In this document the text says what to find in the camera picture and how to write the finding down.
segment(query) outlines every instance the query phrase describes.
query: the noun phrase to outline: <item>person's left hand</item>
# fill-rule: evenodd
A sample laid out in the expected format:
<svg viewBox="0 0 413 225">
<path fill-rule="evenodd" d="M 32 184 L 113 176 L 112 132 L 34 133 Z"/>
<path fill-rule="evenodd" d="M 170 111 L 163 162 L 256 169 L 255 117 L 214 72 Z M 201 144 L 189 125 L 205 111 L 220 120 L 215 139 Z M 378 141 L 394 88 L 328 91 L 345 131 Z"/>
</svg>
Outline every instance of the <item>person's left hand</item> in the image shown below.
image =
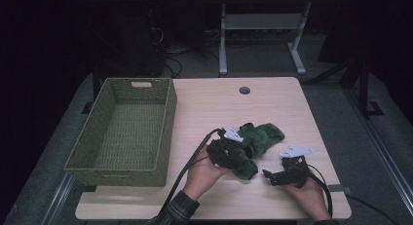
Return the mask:
<svg viewBox="0 0 413 225">
<path fill-rule="evenodd" d="M 183 192 L 196 201 L 203 193 L 212 188 L 213 184 L 225 173 L 231 171 L 222 167 L 216 167 L 208 157 L 207 146 L 201 150 L 195 158 L 194 165 L 188 169 Z"/>
</svg>

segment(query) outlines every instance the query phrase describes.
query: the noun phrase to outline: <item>metal stand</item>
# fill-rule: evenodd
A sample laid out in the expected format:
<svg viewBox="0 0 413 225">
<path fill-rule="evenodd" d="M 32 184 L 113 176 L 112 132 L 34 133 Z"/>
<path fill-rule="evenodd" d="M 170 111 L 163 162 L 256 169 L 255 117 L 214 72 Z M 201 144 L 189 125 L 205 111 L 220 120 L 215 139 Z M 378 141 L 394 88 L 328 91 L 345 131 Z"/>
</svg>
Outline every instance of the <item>metal stand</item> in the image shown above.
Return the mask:
<svg viewBox="0 0 413 225">
<path fill-rule="evenodd" d="M 226 14 L 225 3 L 222 4 L 219 74 L 226 75 L 228 73 L 225 52 L 226 29 L 296 29 L 297 35 L 292 43 L 288 43 L 288 49 L 298 74 L 304 75 L 306 70 L 297 49 L 303 35 L 311 4 L 311 2 L 307 2 L 304 11 L 298 14 Z"/>
</svg>

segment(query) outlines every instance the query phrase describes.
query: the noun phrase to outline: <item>person's right hand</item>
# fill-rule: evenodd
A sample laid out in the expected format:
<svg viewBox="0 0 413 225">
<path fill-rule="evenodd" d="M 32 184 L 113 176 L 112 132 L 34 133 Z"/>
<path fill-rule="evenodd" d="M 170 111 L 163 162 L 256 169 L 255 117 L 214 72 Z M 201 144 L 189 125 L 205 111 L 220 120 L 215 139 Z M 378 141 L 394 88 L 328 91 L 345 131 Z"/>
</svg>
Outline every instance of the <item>person's right hand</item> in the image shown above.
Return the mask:
<svg viewBox="0 0 413 225">
<path fill-rule="evenodd" d="M 284 185 L 282 188 L 297 201 L 298 205 L 315 222 L 331 219 L 325 205 L 323 191 L 314 179 L 308 177 L 302 188 L 295 187 L 295 184 Z"/>
</svg>

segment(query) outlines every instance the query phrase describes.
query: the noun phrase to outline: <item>gray carpet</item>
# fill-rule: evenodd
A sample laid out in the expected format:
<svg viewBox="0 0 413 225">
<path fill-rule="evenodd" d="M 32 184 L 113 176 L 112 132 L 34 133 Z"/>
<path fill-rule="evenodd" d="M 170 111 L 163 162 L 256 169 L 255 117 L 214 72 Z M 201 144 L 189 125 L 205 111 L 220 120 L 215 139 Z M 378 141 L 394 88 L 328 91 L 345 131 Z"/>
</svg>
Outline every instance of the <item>gray carpet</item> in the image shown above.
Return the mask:
<svg viewBox="0 0 413 225">
<path fill-rule="evenodd" d="M 333 64 L 318 62 L 322 35 L 305 35 L 299 47 L 308 73 L 298 76 L 287 52 L 286 42 L 291 34 L 275 35 L 271 39 L 258 39 L 253 45 L 242 48 L 228 48 L 227 77 L 294 76 L 305 81 L 319 75 Z M 174 57 L 182 64 L 181 78 L 208 78 L 218 76 L 217 47 L 207 48 L 210 54 L 188 53 Z M 178 71 L 178 64 L 168 61 Z M 357 87 L 349 92 L 342 90 L 339 79 L 342 72 L 334 74 L 314 86 L 303 86 L 313 115 L 319 127 L 325 146 L 331 157 L 338 177 L 353 196 L 379 207 L 399 224 L 413 224 L 413 218 L 389 177 L 374 141 L 365 129 L 364 120 L 354 109 L 348 93 L 356 94 Z M 167 70 L 164 77 L 169 77 Z M 63 207 L 49 211 L 54 194 L 65 174 L 62 170 L 75 139 L 83 126 L 86 115 L 81 114 L 88 101 L 93 99 L 91 76 L 88 77 L 62 118 L 36 169 L 16 201 L 5 224 L 32 225 L 43 223 L 45 215 L 54 212 L 55 220 L 50 224 L 84 224 L 75 217 L 76 205 L 84 186 L 75 181 L 69 189 Z M 370 123 L 387 146 L 400 171 L 411 183 L 412 169 L 409 167 L 412 155 L 413 128 L 394 105 L 383 84 L 370 76 L 369 99 L 378 102 L 385 116 L 371 117 Z M 357 202 L 350 201 L 353 215 L 341 224 L 391 224 L 376 211 Z M 136 221 L 89 221 L 88 224 L 140 224 Z M 298 224 L 311 224 L 299 221 Z"/>
</svg>

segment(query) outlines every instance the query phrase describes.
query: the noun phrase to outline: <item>white plastic part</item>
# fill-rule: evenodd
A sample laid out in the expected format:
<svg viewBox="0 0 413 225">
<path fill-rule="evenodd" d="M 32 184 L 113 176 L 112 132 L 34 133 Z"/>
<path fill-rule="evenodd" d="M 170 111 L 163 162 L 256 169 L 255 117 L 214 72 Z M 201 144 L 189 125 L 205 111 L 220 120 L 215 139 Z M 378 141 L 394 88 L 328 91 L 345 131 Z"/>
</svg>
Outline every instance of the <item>white plastic part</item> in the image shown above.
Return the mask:
<svg viewBox="0 0 413 225">
<path fill-rule="evenodd" d="M 235 141 L 238 141 L 238 142 L 243 142 L 243 140 L 244 140 L 242 137 L 240 137 L 240 136 L 237 134 L 237 132 L 235 131 L 234 127 L 229 128 L 229 129 L 225 132 L 224 136 L 225 136 L 226 138 L 228 138 L 228 139 L 232 139 L 232 140 L 235 140 Z"/>
<path fill-rule="evenodd" d="M 283 158 L 294 158 L 302 155 L 313 154 L 313 149 L 289 145 L 288 148 L 280 152 L 280 156 Z"/>
</svg>

